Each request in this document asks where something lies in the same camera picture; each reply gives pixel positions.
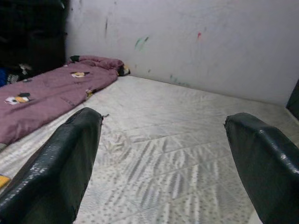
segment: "green mark on wall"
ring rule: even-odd
[[[188,83],[182,83],[182,82],[179,82],[179,81],[178,81],[178,78],[177,78],[177,77],[173,77],[172,74],[170,75],[170,80],[171,80],[174,84],[182,85],[182,86],[185,86],[185,87],[190,87],[190,85],[189,85]]]
[[[135,44],[135,49],[139,49],[139,50],[142,50],[145,43],[149,40],[149,36],[147,36],[144,40],[143,40],[143,37],[142,38],[139,38]]]

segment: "red mark on wall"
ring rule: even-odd
[[[200,37],[201,37],[201,32],[199,32],[199,33],[197,34],[197,39],[199,40]]]

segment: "white mattress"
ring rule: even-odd
[[[247,223],[254,208],[229,149],[226,116],[249,112],[299,143],[299,126],[283,107],[120,77],[0,152],[0,173],[13,177],[85,106],[109,116],[76,224]]]

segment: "cartoon print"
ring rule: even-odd
[[[130,69],[128,66],[123,65],[120,67],[120,69],[118,69],[117,74],[118,74],[118,76],[126,76],[126,75],[131,74],[131,72],[130,72]]]
[[[93,92],[91,90],[86,90],[85,92],[86,92],[85,100],[88,100],[93,95]]]
[[[8,97],[4,102],[7,104],[11,104],[11,105],[26,103],[26,102],[30,101],[29,96],[30,96],[30,93],[24,92],[24,93],[20,93],[16,97]]]
[[[89,73],[90,72],[71,72],[71,76],[73,76],[74,78],[83,78]]]

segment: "cartoon character print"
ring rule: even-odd
[[[71,76],[73,76],[74,78],[83,78],[88,74],[89,72],[71,72]]]
[[[8,97],[4,102],[7,104],[16,105],[16,104],[29,102],[30,101],[29,97],[30,97],[30,93],[24,92],[24,93],[20,93],[16,97]]]
[[[85,92],[86,92],[86,98],[85,98],[85,100],[88,100],[93,95],[93,91],[86,90]]]

